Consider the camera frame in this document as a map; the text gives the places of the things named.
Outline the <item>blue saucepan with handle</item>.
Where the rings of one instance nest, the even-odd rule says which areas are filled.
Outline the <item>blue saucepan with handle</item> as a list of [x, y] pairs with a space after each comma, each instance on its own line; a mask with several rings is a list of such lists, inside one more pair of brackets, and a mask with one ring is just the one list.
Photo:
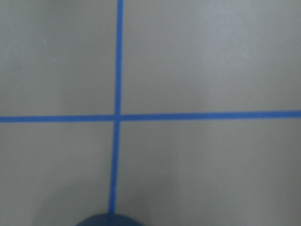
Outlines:
[[76, 226], [143, 226], [140, 222], [119, 214], [99, 214], [88, 217]]

